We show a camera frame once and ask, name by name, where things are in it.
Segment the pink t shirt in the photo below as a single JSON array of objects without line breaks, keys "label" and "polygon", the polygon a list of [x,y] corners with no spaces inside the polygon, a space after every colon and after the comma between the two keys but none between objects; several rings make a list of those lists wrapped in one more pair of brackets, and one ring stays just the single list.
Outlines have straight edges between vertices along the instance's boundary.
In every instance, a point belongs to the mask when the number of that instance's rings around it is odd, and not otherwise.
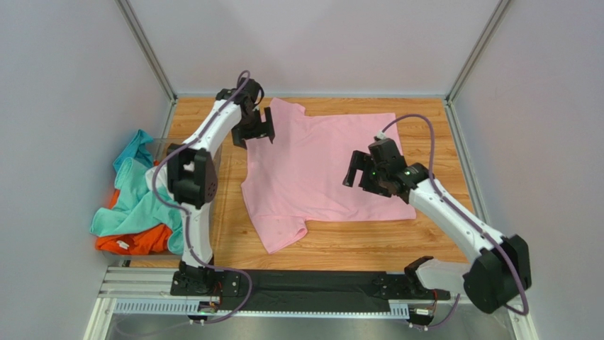
[{"label": "pink t shirt", "polygon": [[343,185],[352,153],[366,151],[394,113],[307,116],[305,108],[273,98],[275,138],[248,140],[242,194],[268,254],[305,237],[306,222],[414,220],[415,209]]}]

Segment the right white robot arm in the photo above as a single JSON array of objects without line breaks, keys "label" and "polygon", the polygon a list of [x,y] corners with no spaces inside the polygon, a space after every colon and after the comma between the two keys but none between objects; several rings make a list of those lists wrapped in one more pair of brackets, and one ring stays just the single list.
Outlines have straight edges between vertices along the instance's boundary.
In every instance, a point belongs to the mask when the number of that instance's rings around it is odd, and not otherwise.
[{"label": "right white robot arm", "polygon": [[532,285],[527,242],[515,234],[507,237],[481,221],[452,197],[420,163],[407,164],[390,138],[376,139],[368,152],[352,153],[343,185],[359,187],[383,197],[396,196],[430,218],[462,251],[468,264],[421,257],[404,273],[417,290],[443,290],[465,294],[482,312],[491,314],[520,298],[520,315],[528,313],[526,292]]}]

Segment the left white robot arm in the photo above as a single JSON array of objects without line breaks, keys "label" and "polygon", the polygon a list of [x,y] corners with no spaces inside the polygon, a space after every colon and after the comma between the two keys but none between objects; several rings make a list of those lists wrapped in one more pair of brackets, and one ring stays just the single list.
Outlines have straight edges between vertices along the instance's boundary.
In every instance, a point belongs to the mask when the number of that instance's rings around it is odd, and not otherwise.
[{"label": "left white robot arm", "polygon": [[174,274],[172,295],[204,296],[220,287],[218,271],[212,267],[211,225],[221,146],[228,135],[243,149],[248,140],[274,140],[272,113],[268,108],[259,109],[263,98],[264,90],[257,81],[240,76],[234,89],[217,93],[210,114],[195,133],[168,148],[167,190],[186,209],[184,250]]}]

